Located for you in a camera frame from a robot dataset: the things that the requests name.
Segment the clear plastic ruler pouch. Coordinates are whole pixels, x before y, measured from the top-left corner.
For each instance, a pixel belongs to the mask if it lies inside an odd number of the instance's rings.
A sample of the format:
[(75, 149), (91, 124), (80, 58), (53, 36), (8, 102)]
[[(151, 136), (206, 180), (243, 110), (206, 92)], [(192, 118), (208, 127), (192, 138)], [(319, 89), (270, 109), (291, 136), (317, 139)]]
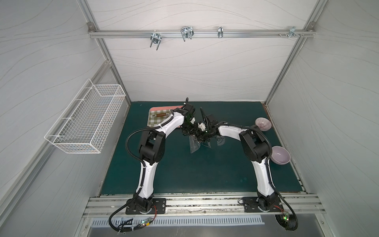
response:
[(201, 144), (198, 141), (197, 137), (194, 135), (189, 136), (189, 147), (190, 147), (190, 153), (193, 154), (197, 150), (199, 150)]

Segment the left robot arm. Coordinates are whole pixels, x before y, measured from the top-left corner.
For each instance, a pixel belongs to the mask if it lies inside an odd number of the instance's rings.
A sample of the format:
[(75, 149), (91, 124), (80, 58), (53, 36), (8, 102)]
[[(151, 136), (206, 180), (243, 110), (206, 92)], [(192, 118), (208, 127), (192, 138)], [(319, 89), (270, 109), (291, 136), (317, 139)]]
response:
[[(158, 163), (165, 153), (166, 138), (178, 127), (188, 127), (194, 123), (195, 108), (185, 102), (183, 106), (170, 110), (168, 118), (154, 127), (138, 129), (131, 133), (126, 142), (127, 152), (141, 164), (139, 184), (131, 204), (143, 214), (149, 213), (153, 206), (154, 179)], [(129, 140), (141, 132), (138, 155), (129, 148)]]

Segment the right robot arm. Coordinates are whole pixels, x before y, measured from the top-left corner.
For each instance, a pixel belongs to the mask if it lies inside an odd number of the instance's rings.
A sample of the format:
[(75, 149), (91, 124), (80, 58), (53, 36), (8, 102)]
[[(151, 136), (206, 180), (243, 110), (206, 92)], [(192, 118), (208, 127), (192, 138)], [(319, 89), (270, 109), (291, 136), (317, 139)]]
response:
[(257, 126), (242, 126), (228, 122), (218, 122), (212, 115), (202, 115), (199, 124), (203, 140), (215, 135), (229, 137), (241, 142), (245, 156), (251, 161), (257, 180), (257, 205), (262, 212), (269, 212), (280, 201), (271, 176), (269, 160), (272, 146)]

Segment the clear plastic protractor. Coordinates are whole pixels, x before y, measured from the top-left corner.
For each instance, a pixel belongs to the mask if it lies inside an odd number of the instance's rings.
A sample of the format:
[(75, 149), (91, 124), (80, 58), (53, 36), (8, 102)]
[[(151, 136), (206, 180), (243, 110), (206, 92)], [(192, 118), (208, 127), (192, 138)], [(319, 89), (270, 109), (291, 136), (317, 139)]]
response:
[(217, 146), (223, 146), (226, 142), (224, 136), (216, 136)]

